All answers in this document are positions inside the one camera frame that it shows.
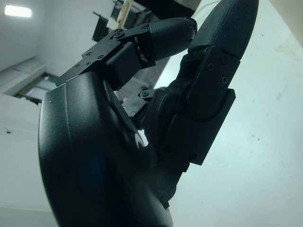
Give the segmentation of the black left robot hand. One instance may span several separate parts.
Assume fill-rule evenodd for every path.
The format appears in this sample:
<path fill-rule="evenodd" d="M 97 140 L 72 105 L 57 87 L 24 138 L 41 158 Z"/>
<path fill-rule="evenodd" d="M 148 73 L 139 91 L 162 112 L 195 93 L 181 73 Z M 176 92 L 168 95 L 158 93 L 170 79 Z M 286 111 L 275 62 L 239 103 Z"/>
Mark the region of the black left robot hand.
<path fill-rule="evenodd" d="M 171 227 L 169 200 L 201 165 L 234 100 L 256 0 L 116 29 L 43 98 L 42 180 L 61 227 Z"/>

